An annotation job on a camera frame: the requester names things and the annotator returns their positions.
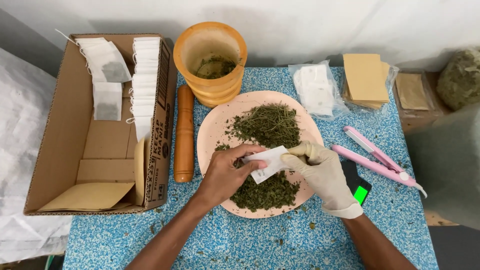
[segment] cardboard box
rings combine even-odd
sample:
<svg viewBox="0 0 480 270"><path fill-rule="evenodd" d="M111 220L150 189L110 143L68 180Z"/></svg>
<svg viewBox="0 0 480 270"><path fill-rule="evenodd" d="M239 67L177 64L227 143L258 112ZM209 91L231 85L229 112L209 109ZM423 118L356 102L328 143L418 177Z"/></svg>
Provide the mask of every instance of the cardboard box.
<svg viewBox="0 0 480 270"><path fill-rule="evenodd" d="M67 42L47 125L28 190L24 214L97 215L140 213L167 200L177 69L160 34L88 34L112 41L133 71L133 38L161 37L152 136L145 150L144 199L136 198L137 144L128 90L122 120L94 121L92 77L79 47Z"/></svg>

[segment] blue speckled table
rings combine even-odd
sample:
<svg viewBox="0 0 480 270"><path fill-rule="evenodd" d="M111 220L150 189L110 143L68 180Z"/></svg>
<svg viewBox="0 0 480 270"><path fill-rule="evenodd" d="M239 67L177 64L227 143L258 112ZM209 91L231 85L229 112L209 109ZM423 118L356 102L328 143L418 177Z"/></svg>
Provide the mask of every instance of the blue speckled table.
<svg viewBox="0 0 480 270"><path fill-rule="evenodd" d="M340 82L343 68L332 71ZM178 85L184 83L179 75ZM255 90L275 90L297 98L287 68L245 69L241 92ZM393 160L408 165L406 171L412 175L391 90L390 100L388 112L379 123L373 124L368 116L358 113L333 122L315 120L325 145L339 144L372 159L342 131L343 126L351 125ZM195 102L195 141L209 111ZM418 191L357 167L359 175L373 186L363 205L368 217L417 268L438 269ZM202 179L197 160L190 183L173 181L172 168L170 164L168 202L161 207L161 213L151 210L131 215L74 216L63 268L123 269L152 239L150 226L153 224L157 233L188 201ZM306 211L265 219L246 219L221 206L215 207L212 215L200 221L173 269L362 269L360 257L340 219L322 212L320 203L319 197L313 195L303 204ZM316 223L314 230L309 228L310 222Z"/></svg>

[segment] peach plate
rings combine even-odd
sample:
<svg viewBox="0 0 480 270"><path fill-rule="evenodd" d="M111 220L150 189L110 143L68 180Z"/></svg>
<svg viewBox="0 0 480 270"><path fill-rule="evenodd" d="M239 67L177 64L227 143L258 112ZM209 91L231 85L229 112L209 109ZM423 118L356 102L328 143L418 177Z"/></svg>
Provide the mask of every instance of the peach plate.
<svg viewBox="0 0 480 270"><path fill-rule="evenodd" d="M253 107L269 103L284 103L289 105L290 108L296 109L296 119L300 128L300 141L309 140L323 145L322 136L320 135L317 125L307 111L293 98L276 91L253 91L244 93L236 96L227 103L216 106L202 122L197 137L197 158L202 174L205 174L208 168L218 141L220 141L220 144L225 143L230 145L230 147L235 147L242 143L242 141L239 141L234 136L230 136L229 140L228 135L225 134L225 131L229 130L227 126L232 123L233 118L237 115L242 115L243 112L249 111ZM307 185L298 172L294 172L293 174L286 173L286 175L289 182L300 182L300 189L295 195L294 206L258 209L256 212L252 212L248 209L238 208L230 199L224 201L221 206L235 215L249 219L269 218L286 213L300 206L314 194L313 190Z"/></svg>

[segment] white sheet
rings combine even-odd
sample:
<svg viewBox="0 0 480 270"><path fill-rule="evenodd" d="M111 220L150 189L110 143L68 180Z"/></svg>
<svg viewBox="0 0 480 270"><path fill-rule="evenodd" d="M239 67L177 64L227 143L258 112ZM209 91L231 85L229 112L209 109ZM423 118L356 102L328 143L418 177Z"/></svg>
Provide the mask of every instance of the white sheet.
<svg viewBox="0 0 480 270"><path fill-rule="evenodd" d="M22 211L55 78L0 49L0 263L65 250L71 216Z"/></svg>

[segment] white wall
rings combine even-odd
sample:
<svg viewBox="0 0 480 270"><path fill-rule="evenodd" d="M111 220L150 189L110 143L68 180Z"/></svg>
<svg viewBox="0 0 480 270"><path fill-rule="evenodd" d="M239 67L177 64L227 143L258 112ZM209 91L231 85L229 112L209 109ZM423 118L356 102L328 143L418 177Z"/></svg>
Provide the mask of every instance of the white wall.
<svg viewBox="0 0 480 270"><path fill-rule="evenodd" d="M242 34L249 66L369 52L438 70L452 50L480 45L478 0L0 0L0 8L62 49L65 38L54 28L160 32L175 41L195 23L219 21Z"/></svg>

